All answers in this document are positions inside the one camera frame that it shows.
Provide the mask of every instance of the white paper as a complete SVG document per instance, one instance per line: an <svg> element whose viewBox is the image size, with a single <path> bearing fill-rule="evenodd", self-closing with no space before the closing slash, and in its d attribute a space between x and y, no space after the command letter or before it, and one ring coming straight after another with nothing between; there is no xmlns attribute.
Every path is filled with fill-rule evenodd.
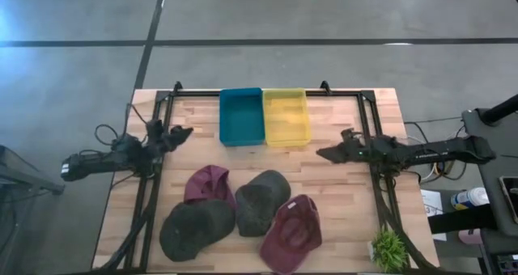
<svg viewBox="0 0 518 275"><path fill-rule="evenodd" d="M440 192L421 190L422 202L427 216L443 214L443 204L440 201ZM446 234L432 235L434 239L446 241Z"/></svg>

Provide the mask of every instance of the teal bin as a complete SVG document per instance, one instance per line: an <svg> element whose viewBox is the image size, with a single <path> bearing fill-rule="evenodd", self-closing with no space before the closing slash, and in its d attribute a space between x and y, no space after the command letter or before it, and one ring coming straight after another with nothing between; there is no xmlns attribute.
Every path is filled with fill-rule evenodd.
<svg viewBox="0 0 518 275"><path fill-rule="evenodd" d="M261 88L220 91L219 140L225 146L254 146L265 141Z"/></svg>

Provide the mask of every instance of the yellow bin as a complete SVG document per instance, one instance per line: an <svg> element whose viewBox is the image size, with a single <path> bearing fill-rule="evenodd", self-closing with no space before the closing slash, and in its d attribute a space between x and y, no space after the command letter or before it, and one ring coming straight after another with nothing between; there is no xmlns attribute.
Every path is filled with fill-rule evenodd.
<svg viewBox="0 0 518 275"><path fill-rule="evenodd" d="M311 141L303 88L263 90L262 105L268 146L305 146Z"/></svg>

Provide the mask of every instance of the baseball cap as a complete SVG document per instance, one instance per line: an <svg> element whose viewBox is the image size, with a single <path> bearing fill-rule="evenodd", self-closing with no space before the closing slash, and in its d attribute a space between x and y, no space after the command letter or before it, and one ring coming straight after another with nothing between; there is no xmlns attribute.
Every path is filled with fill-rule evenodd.
<svg viewBox="0 0 518 275"><path fill-rule="evenodd" d="M227 169L209 165L201 168L189 178L185 185L184 202L194 203L206 199L221 199L233 209L236 208L236 200L228 187Z"/></svg>
<svg viewBox="0 0 518 275"><path fill-rule="evenodd" d="M175 262L192 260L204 247L229 235L235 221L235 211L225 201L182 202L163 222L160 246L165 256Z"/></svg>
<svg viewBox="0 0 518 275"><path fill-rule="evenodd" d="M259 254L276 273L291 274L308 253L321 244L320 219L315 202L306 195L299 195L278 210Z"/></svg>
<svg viewBox="0 0 518 275"><path fill-rule="evenodd" d="M290 184L281 173L264 171L236 191L236 222L240 235L265 235L277 209L291 196Z"/></svg>

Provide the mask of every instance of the concrete floor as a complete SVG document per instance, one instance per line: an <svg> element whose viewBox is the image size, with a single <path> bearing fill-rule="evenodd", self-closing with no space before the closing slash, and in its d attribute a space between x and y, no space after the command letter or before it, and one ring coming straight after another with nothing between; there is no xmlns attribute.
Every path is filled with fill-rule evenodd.
<svg viewBox="0 0 518 275"><path fill-rule="evenodd" d="M0 0L2 40L145 40L156 0ZM515 0L165 0L157 39L518 36ZM61 161L121 130L143 49L0 48L0 144L59 181ZM459 116L518 91L518 44L154 48L144 88L396 87L408 121ZM459 121L425 124L430 140ZM408 128L409 134L418 132ZM18 274L88 270L111 175L43 196ZM471 188L476 167L457 182ZM441 257L447 268L466 269Z"/></svg>

